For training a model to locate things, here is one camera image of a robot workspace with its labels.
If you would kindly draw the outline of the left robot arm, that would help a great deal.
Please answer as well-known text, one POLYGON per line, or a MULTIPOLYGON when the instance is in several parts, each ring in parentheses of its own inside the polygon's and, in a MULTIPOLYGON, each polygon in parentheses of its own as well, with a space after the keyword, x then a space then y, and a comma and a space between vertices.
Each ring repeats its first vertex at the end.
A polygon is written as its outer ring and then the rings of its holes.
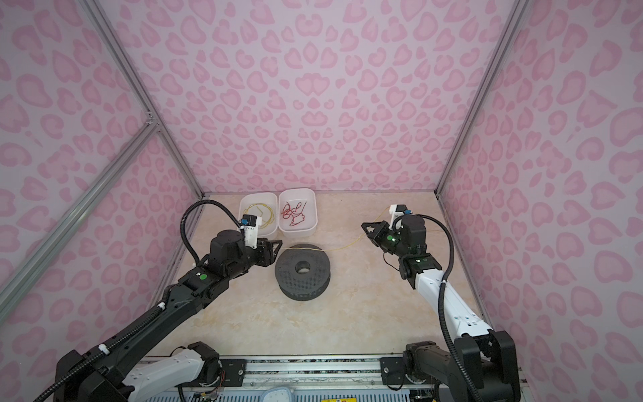
POLYGON ((73 350, 56 366, 55 382, 38 401, 135 401, 154 396, 150 375, 135 375, 134 368, 180 324, 204 310, 229 289, 229 283, 254 266, 276 262, 283 242, 258 235, 254 215, 236 219, 218 201, 202 199, 190 205, 180 220, 179 234, 195 266, 176 284, 168 286, 157 304, 104 343, 80 354, 73 350), (219 232, 210 251, 199 256, 186 232, 188 217, 203 205, 212 204, 233 222, 234 229, 219 232))

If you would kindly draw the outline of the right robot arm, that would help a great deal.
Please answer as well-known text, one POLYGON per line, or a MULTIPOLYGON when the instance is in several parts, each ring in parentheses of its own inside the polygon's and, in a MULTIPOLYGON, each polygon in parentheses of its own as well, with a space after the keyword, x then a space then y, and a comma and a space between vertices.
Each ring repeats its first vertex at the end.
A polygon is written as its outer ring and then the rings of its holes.
POLYGON ((480 318, 450 284, 455 266, 455 241, 438 219, 410 211, 392 222, 365 222, 364 234, 383 253, 396 256, 398 271, 434 309, 445 341, 410 343, 402 355, 400 380, 445 385, 455 401, 519 401, 522 398, 516 345, 505 331, 496 331, 480 318), (441 266, 430 254, 425 224, 436 224, 448 242, 449 261, 441 266))

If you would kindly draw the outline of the dark grey cable spool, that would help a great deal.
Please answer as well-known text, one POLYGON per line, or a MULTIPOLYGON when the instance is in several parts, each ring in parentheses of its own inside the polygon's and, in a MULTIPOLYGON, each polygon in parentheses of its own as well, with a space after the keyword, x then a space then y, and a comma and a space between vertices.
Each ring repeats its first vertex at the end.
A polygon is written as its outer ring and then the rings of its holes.
POLYGON ((298 302, 311 301, 328 288, 331 261, 327 253, 315 245, 294 245, 278 257, 275 277, 286 297, 298 302))

